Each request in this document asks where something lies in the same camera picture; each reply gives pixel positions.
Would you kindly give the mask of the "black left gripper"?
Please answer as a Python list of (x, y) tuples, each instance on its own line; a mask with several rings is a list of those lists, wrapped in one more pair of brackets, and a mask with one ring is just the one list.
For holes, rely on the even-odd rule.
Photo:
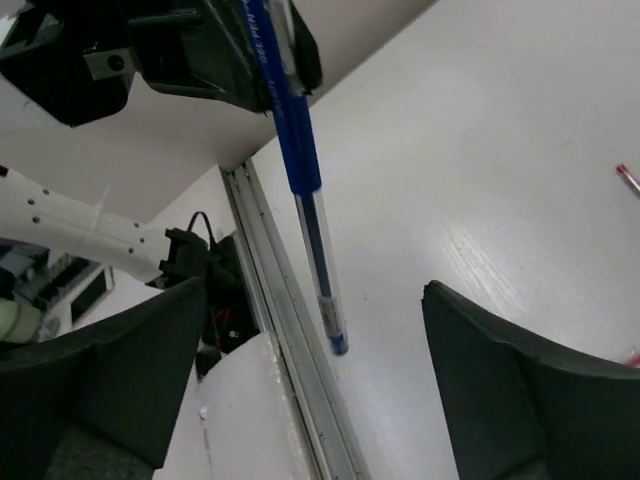
[(241, 1), (29, 1), (1, 74), (71, 127), (121, 111), (136, 75), (160, 93), (271, 110)]

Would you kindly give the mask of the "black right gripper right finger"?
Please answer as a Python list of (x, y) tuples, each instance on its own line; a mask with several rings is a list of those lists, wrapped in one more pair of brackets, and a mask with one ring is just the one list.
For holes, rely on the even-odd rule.
[(638, 369), (548, 340), (439, 281), (422, 311), (460, 478), (638, 478)]

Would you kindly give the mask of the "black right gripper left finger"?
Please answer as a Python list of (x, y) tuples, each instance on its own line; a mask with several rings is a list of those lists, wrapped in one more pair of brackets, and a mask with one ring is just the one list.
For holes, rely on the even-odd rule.
[(193, 278), (1, 355), (4, 479), (150, 479), (163, 467), (207, 321)]

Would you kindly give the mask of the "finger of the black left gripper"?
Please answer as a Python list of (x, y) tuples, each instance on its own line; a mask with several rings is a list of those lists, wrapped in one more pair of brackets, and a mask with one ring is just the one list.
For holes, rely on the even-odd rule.
[(323, 73), (318, 45), (292, 1), (286, 2), (289, 53), (287, 75), (306, 95), (322, 83)]

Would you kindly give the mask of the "blue pen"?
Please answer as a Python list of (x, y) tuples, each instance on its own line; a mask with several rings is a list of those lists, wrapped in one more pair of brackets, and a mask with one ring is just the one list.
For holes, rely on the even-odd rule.
[(348, 352), (330, 236), (321, 195), (322, 180), (310, 118), (308, 95), (287, 75), (287, 1), (244, 1), (249, 40), (265, 81), (277, 137), (295, 197), (324, 332), (336, 356)]

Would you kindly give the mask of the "red pen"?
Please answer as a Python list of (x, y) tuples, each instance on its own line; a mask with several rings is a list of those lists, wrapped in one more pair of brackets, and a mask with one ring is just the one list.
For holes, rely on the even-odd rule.
[(623, 179), (625, 184), (630, 190), (637, 196), (640, 196), (640, 183), (639, 180), (629, 171), (624, 164), (618, 164), (615, 166), (616, 173)]

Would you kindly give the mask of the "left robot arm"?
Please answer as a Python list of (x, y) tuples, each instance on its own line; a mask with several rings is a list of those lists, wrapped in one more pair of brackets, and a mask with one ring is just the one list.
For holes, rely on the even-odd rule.
[[(136, 77), (161, 94), (271, 113), (292, 193), (311, 206), (321, 189), (307, 96), (322, 69), (290, 1), (27, 1), (2, 43), (1, 73), (69, 127), (120, 112)], [(202, 276), (213, 247), (107, 214), (9, 168), (1, 171), (1, 233), (156, 288)]]

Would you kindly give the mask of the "red pen cap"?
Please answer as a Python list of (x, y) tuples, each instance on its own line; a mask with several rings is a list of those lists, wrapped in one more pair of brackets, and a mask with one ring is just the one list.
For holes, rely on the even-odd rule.
[(624, 360), (623, 364), (633, 368), (638, 368), (640, 366), (640, 354), (635, 353), (629, 359)]

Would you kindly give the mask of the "white foil front panel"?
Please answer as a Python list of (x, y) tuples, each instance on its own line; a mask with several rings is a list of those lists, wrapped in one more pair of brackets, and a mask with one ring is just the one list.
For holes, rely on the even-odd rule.
[(191, 374), (156, 479), (316, 479), (279, 345), (261, 333)]

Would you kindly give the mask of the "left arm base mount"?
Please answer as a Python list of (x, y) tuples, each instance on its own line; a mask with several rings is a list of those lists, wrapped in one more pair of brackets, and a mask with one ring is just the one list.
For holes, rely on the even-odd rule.
[(259, 333), (248, 296), (235, 241), (227, 236), (216, 241), (206, 213), (193, 214), (188, 224), (191, 232), (201, 216), (209, 236), (209, 264), (206, 284), (211, 319), (205, 324), (195, 356), (199, 380), (222, 358), (244, 345)]

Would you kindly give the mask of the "aluminium front rail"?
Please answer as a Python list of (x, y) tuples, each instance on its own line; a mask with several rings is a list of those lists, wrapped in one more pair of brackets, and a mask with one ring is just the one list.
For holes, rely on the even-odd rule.
[(303, 444), (320, 479), (368, 479), (335, 375), (261, 188), (247, 161), (223, 174), (235, 243), (258, 327), (275, 335)]

